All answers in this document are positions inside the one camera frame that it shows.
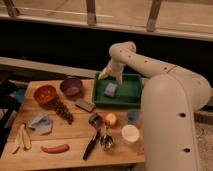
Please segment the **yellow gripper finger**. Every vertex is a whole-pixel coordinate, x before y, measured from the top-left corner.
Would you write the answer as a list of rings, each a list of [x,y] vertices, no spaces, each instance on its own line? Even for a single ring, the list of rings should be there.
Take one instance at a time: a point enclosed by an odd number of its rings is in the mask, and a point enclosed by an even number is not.
[[[122,74],[116,76],[116,81],[117,81],[119,84],[122,84],[122,81],[123,81]]]
[[[100,73],[99,73],[99,76],[98,76],[98,79],[101,80],[101,79],[104,79],[106,77],[109,76],[109,72],[106,68],[104,68]]]

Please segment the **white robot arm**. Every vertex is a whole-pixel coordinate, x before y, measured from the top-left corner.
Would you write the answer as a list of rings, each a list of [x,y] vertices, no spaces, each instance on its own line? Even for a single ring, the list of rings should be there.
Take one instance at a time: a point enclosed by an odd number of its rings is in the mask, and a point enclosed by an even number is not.
[[[111,60],[101,79],[122,80],[129,66],[147,78],[141,95],[146,171],[201,171],[194,112],[211,97],[202,75],[183,67],[142,56],[129,41],[109,48]]]

